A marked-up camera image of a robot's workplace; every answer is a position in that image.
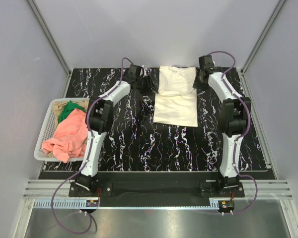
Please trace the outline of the small circuit board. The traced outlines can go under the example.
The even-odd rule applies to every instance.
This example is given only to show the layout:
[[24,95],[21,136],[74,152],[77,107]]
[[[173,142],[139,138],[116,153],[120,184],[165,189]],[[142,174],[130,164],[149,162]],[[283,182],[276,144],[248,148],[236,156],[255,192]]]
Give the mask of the small circuit board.
[[99,200],[87,200],[86,207],[99,207]]
[[222,208],[231,208],[231,207],[235,206],[235,202],[232,200],[222,201],[221,206],[222,206]]

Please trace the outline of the aluminium front rail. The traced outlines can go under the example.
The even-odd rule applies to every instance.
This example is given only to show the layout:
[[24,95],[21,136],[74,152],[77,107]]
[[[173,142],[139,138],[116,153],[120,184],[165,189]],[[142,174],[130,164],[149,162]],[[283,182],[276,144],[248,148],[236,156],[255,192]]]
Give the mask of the aluminium front rail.
[[[28,181],[23,194],[24,199],[51,198],[56,188],[62,183],[59,179],[31,179]],[[285,180],[258,180],[257,187],[251,180],[243,180],[243,192],[247,199],[258,189],[258,199],[291,199],[288,183]]]

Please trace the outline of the white plastic laundry basket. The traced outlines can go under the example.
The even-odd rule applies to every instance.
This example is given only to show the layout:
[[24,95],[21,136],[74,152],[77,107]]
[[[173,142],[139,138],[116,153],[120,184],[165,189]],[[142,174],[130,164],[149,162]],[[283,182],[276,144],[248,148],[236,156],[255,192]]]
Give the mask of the white plastic laundry basket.
[[53,137],[55,129],[57,128],[56,122],[58,122],[58,120],[56,119],[56,116],[53,111],[54,103],[57,103],[61,106],[65,106],[65,104],[67,104],[69,101],[72,101],[73,103],[77,104],[79,104],[80,102],[87,101],[86,106],[84,107],[87,110],[89,98],[60,98],[54,99],[49,104],[34,150],[34,158],[36,160],[47,162],[59,162],[59,160],[55,157],[50,157],[49,155],[44,153],[44,151],[42,150],[42,143],[45,140],[48,140],[51,137]]

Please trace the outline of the green t shirt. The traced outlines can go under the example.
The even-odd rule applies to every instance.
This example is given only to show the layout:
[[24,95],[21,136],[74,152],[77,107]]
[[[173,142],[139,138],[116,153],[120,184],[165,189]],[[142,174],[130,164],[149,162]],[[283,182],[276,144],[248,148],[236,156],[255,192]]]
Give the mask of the green t shirt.
[[78,110],[81,110],[83,111],[84,113],[86,112],[86,110],[84,109],[84,107],[80,106],[79,104],[77,103],[74,103],[72,101],[69,101],[64,109],[61,111],[61,114],[58,118],[58,123],[61,123],[63,120],[65,120],[71,113],[74,109],[78,109]]

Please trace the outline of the left small circuit board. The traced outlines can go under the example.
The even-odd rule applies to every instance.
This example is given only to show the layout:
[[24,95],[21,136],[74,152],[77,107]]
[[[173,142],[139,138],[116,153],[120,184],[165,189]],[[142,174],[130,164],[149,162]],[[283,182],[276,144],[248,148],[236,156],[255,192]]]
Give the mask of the left small circuit board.
[[99,207],[99,200],[87,200],[86,207]]

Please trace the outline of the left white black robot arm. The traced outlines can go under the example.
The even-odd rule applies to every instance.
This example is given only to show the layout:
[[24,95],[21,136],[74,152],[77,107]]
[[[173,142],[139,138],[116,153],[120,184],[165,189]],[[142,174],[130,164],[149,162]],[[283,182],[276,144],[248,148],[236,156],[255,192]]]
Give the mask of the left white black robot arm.
[[157,93],[145,69],[135,64],[122,71],[120,79],[108,91],[89,100],[85,118],[88,129],[86,152],[75,177],[75,184],[86,196],[97,192],[98,161],[103,141],[113,125],[114,106],[133,90],[143,95]]

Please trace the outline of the cream white t shirt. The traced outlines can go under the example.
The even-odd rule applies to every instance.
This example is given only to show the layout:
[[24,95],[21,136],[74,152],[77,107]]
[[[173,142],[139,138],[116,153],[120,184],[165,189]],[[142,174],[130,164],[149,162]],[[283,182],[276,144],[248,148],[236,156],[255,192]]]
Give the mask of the cream white t shirt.
[[193,88],[194,67],[159,68],[158,93],[154,100],[153,122],[197,127],[197,90]]

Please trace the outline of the right aluminium frame post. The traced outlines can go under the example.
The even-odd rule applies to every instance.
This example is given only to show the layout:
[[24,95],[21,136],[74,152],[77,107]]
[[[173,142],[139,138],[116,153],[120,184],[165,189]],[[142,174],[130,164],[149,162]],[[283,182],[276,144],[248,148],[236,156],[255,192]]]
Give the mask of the right aluminium frame post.
[[257,55],[258,51],[260,50],[267,35],[269,34],[270,30],[272,29],[274,23],[276,22],[279,14],[282,12],[282,10],[287,2],[288,2],[287,0],[278,0],[277,1],[272,13],[270,14],[267,22],[265,23],[265,26],[264,26],[263,30],[261,31],[254,47],[252,48],[245,64],[241,68],[242,74],[246,74],[247,70],[249,69],[250,65],[252,64],[255,56]]

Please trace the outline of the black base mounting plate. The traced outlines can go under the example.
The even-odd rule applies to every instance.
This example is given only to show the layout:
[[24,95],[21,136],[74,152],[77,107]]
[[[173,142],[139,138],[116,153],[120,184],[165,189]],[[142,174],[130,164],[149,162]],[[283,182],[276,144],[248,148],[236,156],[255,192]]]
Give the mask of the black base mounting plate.
[[237,187],[219,190],[217,172],[99,172],[92,190],[70,183],[70,197],[100,196],[101,207],[202,207],[210,198],[244,198]]

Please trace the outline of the left aluminium frame post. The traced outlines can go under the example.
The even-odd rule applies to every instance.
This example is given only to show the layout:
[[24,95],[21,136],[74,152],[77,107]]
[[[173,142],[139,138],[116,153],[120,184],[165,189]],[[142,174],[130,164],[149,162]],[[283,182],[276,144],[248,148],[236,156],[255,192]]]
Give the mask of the left aluminium frame post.
[[62,55],[56,41],[54,40],[54,38],[52,36],[52,33],[51,33],[51,31],[50,31],[50,29],[49,29],[43,15],[42,15],[42,13],[41,13],[41,11],[40,11],[36,1],[26,0],[26,2],[28,3],[31,11],[33,12],[35,19],[37,20],[40,28],[42,29],[44,36],[46,37],[50,47],[52,48],[56,58],[58,59],[60,65],[62,66],[65,74],[70,75],[72,70],[70,69],[70,67],[66,63],[66,60],[63,57],[63,55]]

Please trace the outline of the salmon pink t shirt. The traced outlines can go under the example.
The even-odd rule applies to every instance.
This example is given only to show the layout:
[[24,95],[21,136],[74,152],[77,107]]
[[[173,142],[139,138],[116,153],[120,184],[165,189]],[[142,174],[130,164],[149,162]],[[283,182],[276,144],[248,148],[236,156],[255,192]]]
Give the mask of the salmon pink t shirt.
[[74,109],[65,120],[59,123],[54,135],[43,141],[43,152],[47,155],[52,154],[64,163],[70,158],[84,157],[88,133],[85,116],[85,112]]

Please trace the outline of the beige t shirt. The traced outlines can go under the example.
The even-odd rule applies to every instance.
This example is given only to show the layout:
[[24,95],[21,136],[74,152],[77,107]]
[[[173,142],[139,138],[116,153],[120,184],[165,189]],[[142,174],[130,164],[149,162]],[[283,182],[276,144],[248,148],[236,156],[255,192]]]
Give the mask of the beige t shirt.
[[[54,102],[52,104],[52,112],[54,113],[55,115],[55,127],[58,126],[58,118],[61,114],[61,111],[64,109],[65,105],[69,102],[70,100],[68,101],[64,101],[64,102]],[[79,104],[80,106],[84,107],[84,109],[86,110],[87,112],[87,107],[88,107],[88,104],[89,104],[89,99],[87,100],[82,100],[82,101],[77,101],[77,102],[74,102],[74,103],[77,103]]]

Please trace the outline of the aluminium frame post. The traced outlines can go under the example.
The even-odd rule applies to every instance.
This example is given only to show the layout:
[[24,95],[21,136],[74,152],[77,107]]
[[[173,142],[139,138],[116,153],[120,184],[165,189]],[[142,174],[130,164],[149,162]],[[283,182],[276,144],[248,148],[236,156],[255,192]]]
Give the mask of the aluminium frame post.
[[258,51],[260,50],[267,35],[269,34],[270,30],[272,29],[274,23],[276,22],[279,14],[282,12],[282,10],[287,2],[288,2],[287,0],[278,0],[277,1],[272,13],[270,14],[267,22],[265,23],[265,26],[264,26],[263,30],[261,31],[254,47],[252,48],[245,64],[241,68],[242,74],[246,74],[247,70],[249,69],[250,65],[252,64],[255,56],[257,55]]
[[43,15],[42,15],[42,13],[41,13],[41,11],[40,11],[36,1],[26,0],[26,2],[28,3],[31,11],[33,12],[35,19],[37,20],[40,28],[42,29],[44,36],[46,37],[50,47],[52,48],[56,58],[58,59],[60,65],[62,66],[65,74],[70,75],[72,70],[70,69],[70,67],[66,63],[66,60],[63,57],[63,55],[62,55],[56,41],[54,40],[54,38],[52,36],[52,33],[51,33],[51,31],[50,31],[50,29],[49,29]]

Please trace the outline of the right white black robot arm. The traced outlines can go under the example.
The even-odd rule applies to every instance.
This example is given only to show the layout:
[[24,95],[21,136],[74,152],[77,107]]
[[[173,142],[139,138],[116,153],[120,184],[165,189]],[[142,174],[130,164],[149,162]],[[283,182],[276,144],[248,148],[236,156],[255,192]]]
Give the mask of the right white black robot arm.
[[234,89],[226,73],[215,66],[211,55],[199,57],[199,67],[193,88],[212,88],[222,104],[218,128],[223,136],[223,155],[215,186],[217,194],[225,197],[239,185],[239,153],[250,129],[251,100]]

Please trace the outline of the right small circuit board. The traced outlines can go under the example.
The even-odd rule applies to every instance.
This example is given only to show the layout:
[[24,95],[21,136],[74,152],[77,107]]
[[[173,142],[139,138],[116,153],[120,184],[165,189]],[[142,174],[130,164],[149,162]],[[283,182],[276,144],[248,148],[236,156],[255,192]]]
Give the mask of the right small circuit board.
[[222,208],[231,208],[231,207],[235,206],[235,202],[232,200],[222,201],[221,206],[222,206]]

